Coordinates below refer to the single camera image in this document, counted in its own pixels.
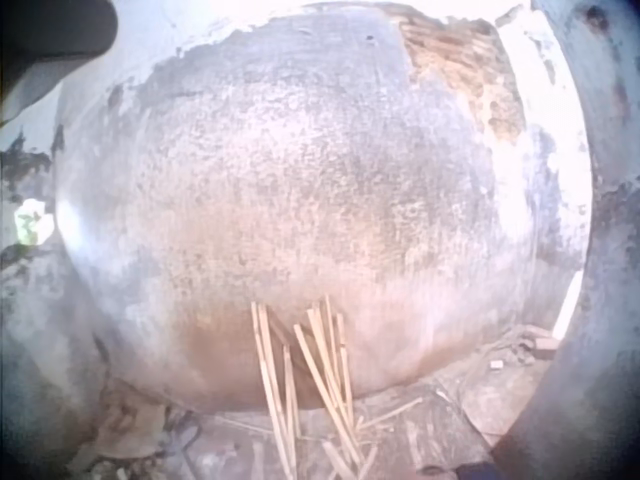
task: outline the wooden stick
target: wooden stick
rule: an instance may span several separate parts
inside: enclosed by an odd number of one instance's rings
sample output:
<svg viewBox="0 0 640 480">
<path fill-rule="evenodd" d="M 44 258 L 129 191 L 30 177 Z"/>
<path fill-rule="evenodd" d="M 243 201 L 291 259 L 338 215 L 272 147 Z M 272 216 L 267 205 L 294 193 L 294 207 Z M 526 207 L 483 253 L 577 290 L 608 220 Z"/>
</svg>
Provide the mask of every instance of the wooden stick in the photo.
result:
<svg viewBox="0 0 640 480">
<path fill-rule="evenodd" d="M 336 349 L 336 333 L 333 327 L 333 313 L 331 311 L 331 302 L 329 301 L 329 295 L 324 296 L 324 305 L 327 310 L 327 323 L 329 324 L 329 346 L 331 348 L 331 360 L 333 361 L 333 372 L 336 377 L 336 383 L 338 385 L 338 392 L 341 391 L 340 386 L 340 369 L 338 367 L 338 350 Z"/>
<path fill-rule="evenodd" d="M 273 388 L 273 394 L 276 397 L 276 406 L 280 407 L 278 410 L 279 413 L 282 414 L 282 397 L 280 396 L 280 386 L 278 385 L 276 364 L 275 360 L 273 359 L 273 347 L 271 345 L 271 330 L 269 330 L 269 318 L 267 316 L 267 308 L 262 304 L 258 305 L 258 319 L 260 322 L 260 334 L 262 335 L 262 343 L 264 345 L 264 354 L 267 360 L 269 378 L 271 380 L 271 388 Z"/>
<path fill-rule="evenodd" d="M 271 330 L 269 329 L 269 318 L 267 316 L 267 308 L 263 304 L 258 304 L 258 319 L 260 330 L 262 333 L 262 343 L 264 345 L 264 352 L 267 360 L 267 371 L 269 372 L 269 379 L 271 381 L 271 388 L 273 390 L 274 402 L 276 405 L 276 413 L 278 415 L 278 422 L 280 423 L 280 430 L 282 431 L 282 435 L 286 436 L 287 424 L 285 422 L 284 411 L 282 409 L 282 397 L 280 396 L 280 387 L 278 385 L 276 364 L 273 358 L 273 348 L 271 346 Z"/>
<path fill-rule="evenodd" d="M 251 315 L 253 317 L 253 333 L 256 339 L 256 349 L 258 350 L 258 359 L 260 360 L 260 373 L 262 375 L 262 383 L 264 384 L 264 392 L 267 397 L 267 406 L 269 407 L 269 415 L 271 416 L 271 423 L 273 424 L 273 432 L 276 439 L 278 454 L 280 456 L 280 462 L 282 463 L 285 477 L 287 479 L 292 479 L 293 476 L 291 475 L 291 464 L 289 463 L 289 459 L 287 456 L 287 448 L 283 442 L 284 432 L 282 431 L 282 425 L 280 423 L 280 418 L 276 409 L 276 398 L 272 390 L 271 376 L 269 375 L 267 362 L 265 360 L 265 353 L 263 350 L 264 345 L 262 339 L 260 338 L 260 325 L 258 317 L 261 315 L 259 314 L 258 310 L 259 308 L 257 308 L 255 302 L 253 302 L 251 304 Z"/>
<path fill-rule="evenodd" d="M 349 359 L 347 357 L 347 349 L 340 347 L 340 358 L 342 360 L 342 368 L 344 374 L 344 397 L 347 404 L 347 418 L 349 425 L 353 426 L 353 393 L 351 392 L 351 377 L 349 375 Z"/>
<path fill-rule="evenodd" d="M 304 333 L 302 333 L 302 329 L 300 328 L 300 325 L 294 325 L 293 331 L 295 332 L 296 337 L 298 338 L 298 343 L 300 343 L 300 348 L 302 349 L 304 358 L 307 361 L 307 365 L 309 365 L 309 370 L 311 370 L 311 375 L 313 376 L 313 379 L 316 382 L 316 386 L 318 388 L 318 391 L 320 392 L 320 396 L 322 397 L 322 401 L 324 402 L 327 412 L 329 412 L 329 415 L 331 416 L 331 419 L 333 420 L 333 423 L 336 426 L 338 433 L 340 434 L 341 438 L 344 440 L 347 450 L 349 451 L 349 455 L 351 455 L 354 462 L 356 462 L 356 465 L 361 465 L 363 461 L 362 454 L 358 451 L 354 438 L 349 435 L 348 430 L 345 428 L 345 425 L 343 423 L 343 419 L 340 417 L 340 414 L 336 411 L 335 407 L 333 406 L 329 392 L 327 391 L 327 388 L 325 387 L 324 382 L 322 381 L 322 376 L 318 371 L 318 366 L 316 365 L 316 362 L 313 359 L 313 356 L 311 356 L 309 345 L 307 345 L 307 340 L 304 337 Z"/>
<path fill-rule="evenodd" d="M 342 395 L 340 394 L 340 390 L 338 390 L 338 385 L 336 384 L 336 379 L 331 368 L 331 359 L 329 358 L 329 352 L 327 351 L 327 342 L 324 338 L 322 318 L 320 317 L 319 312 L 316 310 L 307 310 L 307 316 L 309 317 L 311 330 L 313 330 L 313 335 L 316 339 L 318 351 L 320 352 L 320 359 L 322 360 L 322 366 L 324 367 L 324 373 L 327 382 L 326 384 L 329 387 L 331 399 L 333 400 L 333 404 L 338 407 L 338 411 L 344 419 L 345 426 L 347 427 L 350 436 L 352 438 L 355 438 L 355 435 L 353 434 L 353 423 L 349 421 L 349 414 L 347 413 L 347 409 L 342 402 Z"/>
<path fill-rule="evenodd" d="M 409 410 L 411 407 L 414 407 L 416 405 L 418 405 L 419 403 L 422 403 L 424 399 L 422 397 L 418 397 L 415 400 L 402 405 L 401 407 L 396 408 L 395 410 L 391 410 L 389 413 L 385 413 L 384 415 L 381 415 L 379 417 L 374 418 L 373 420 L 369 420 L 368 422 L 363 423 L 362 425 L 360 425 L 360 430 L 364 430 L 365 428 L 369 428 L 369 427 L 373 427 L 374 425 L 380 423 L 380 422 L 384 422 L 385 420 L 388 420 L 389 418 L 395 417 L 396 415 L 400 415 L 402 412 L 404 412 L 405 410 Z"/>
<path fill-rule="evenodd" d="M 286 397 L 286 405 L 287 405 L 287 440 L 289 443 L 289 455 L 291 460 L 291 471 L 293 472 L 294 478 L 297 477 L 297 458 L 296 458 L 296 433 L 294 426 L 294 413 L 293 413 L 293 397 L 295 392 L 292 390 L 291 385 L 291 377 L 293 375 L 293 366 L 291 364 L 291 351 L 289 350 L 289 346 L 285 345 L 283 347 L 283 358 L 284 358 L 284 390 Z"/>
<path fill-rule="evenodd" d="M 250 432 L 256 432 L 256 433 L 262 433 L 264 435 L 271 435 L 273 436 L 273 430 L 268 430 L 266 428 L 262 428 L 259 427 L 257 425 L 251 425 L 249 423 L 244 423 L 244 422 L 239 422 L 237 420 L 233 420 L 231 418 L 226 418 L 226 417 L 220 417 L 220 416 L 215 416 L 214 417 L 216 420 L 220 420 L 222 423 L 225 423 L 229 426 L 232 427 L 237 427 L 237 428 L 241 428 L 243 430 L 248 430 Z M 322 437 L 309 437 L 307 435 L 300 435 L 298 437 L 300 440 L 305 440 L 308 442 L 322 442 L 323 440 L 325 440 Z"/>
<path fill-rule="evenodd" d="M 349 360 L 347 356 L 347 339 L 344 329 L 344 317 L 338 313 L 336 315 L 338 322 L 338 339 L 340 342 L 340 366 L 342 367 L 342 384 L 344 387 L 344 399 L 347 403 L 347 414 L 349 416 L 349 424 L 353 425 L 353 393 L 351 391 L 351 376 L 349 374 Z"/>
<path fill-rule="evenodd" d="M 371 467 L 373 467 L 373 462 L 376 460 L 376 455 L 378 454 L 378 445 L 374 445 L 369 450 L 369 454 L 367 455 L 367 459 L 364 461 L 364 465 L 360 469 L 360 473 L 358 474 L 358 480 L 365 480 L 367 475 L 369 475 L 369 471 Z"/>
<path fill-rule="evenodd" d="M 334 470 L 338 472 L 338 475 L 340 475 L 340 478 L 342 478 L 342 480 L 358 480 L 351 469 L 347 466 L 340 453 L 338 453 L 336 447 L 333 446 L 333 443 L 322 442 L 322 447 L 327 453 L 329 461 L 331 461 L 331 465 L 333 466 Z"/>
<path fill-rule="evenodd" d="M 298 411 L 298 395 L 296 393 L 295 375 L 293 374 L 293 364 L 291 362 L 291 349 L 287 348 L 285 355 L 285 382 L 291 391 L 291 409 L 293 413 L 293 430 L 295 438 L 300 438 L 302 432 L 300 430 L 300 412 Z"/>
<path fill-rule="evenodd" d="M 263 433 L 265 435 L 273 435 L 273 430 L 268 430 L 266 428 L 258 427 L 257 425 L 249 425 L 248 423 L 238 422 L 237 420 L 232 420 L 231 418 L 226 417 L 215 417 L 216 420 L 220 420 L 222 423 L 227 423 L 231 426 L 243 428 L 245 430 L 249 430 L 250 432 Z"/>
</svg>

